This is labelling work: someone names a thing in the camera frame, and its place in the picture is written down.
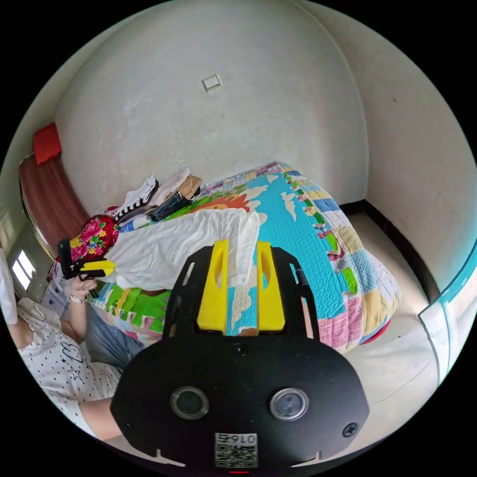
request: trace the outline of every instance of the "screw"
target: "screw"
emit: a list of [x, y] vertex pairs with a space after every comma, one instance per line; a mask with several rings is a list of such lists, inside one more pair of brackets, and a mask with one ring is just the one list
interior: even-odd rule
[[358, 424], [356, 424], [356, 422], [352, 422], [351, 424], [348, 424], [343, 429], [343, 436], [344, 437], [351, 437], [353, 434], [356, 433], [357, 430], [358, 430]]
[[232, 353], [239, 358], [243, 358], [247, 354], [247, 348], [243, 344], [237, 343], [233, 345]]

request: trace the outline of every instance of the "white wall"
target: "white wall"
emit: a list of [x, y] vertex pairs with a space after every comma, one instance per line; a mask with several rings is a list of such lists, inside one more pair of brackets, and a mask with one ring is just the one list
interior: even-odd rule
[[378, 33], [322, 5], [299, 3], [333, 36], [358, 84], [368, 129], [366, 198], [444, 289], [477, 237], [477, 167], [454, 114], [422, 71]]
[[78, 50], [51, 77], [28, 108], [13, 136], [0, 174], [0, 241], [9, 253], [27, 224], [20, 198], [18, 166], [32, 153], [33, 134], [50, 123], [58, 100], [84, 61], [116, 30], [138, 14], [113, 25]]
[[[223, 86], [207, 93], [202, 79]], [[339, 49], [289, 1], [174, 0], [104, 42], [54, 114], [86, 210], [184, 164], [205, 180], [290, 163], [338, 203], [363, 199], [367, 141]]]

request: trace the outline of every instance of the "light switch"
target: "light switch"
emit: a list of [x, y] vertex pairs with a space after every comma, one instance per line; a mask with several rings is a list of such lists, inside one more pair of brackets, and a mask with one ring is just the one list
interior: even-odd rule
[[217, 75], [213, 75], [209, 78], [203, 79], [202, 84], [207, 92], [220, 86], [220, 80]]

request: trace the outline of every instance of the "bracelet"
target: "bracelet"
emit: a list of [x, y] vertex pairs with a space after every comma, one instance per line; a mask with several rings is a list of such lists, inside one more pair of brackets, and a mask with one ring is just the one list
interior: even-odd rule
[[74, 295], [70, 294], [70, 302], [72, 303], [84, 303], [86, 300], [82, 300], [81, 298], [75, 297]]

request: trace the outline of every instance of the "jeans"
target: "jeans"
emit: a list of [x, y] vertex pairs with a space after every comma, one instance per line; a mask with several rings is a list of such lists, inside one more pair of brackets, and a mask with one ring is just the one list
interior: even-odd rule
[[110, 364], [123, 372], [134, 356], [144, 349], [142, 343], [103, 321], [90, 305], [87, 305], [87, 319], [84, 342], [92, 362]]
[[148, 217], [155, 222], [160, 222], [189, 204], [190, 200], [184, 199], [178, 192], [176, 192], [162, 205], [159, 205], [148, 212]]

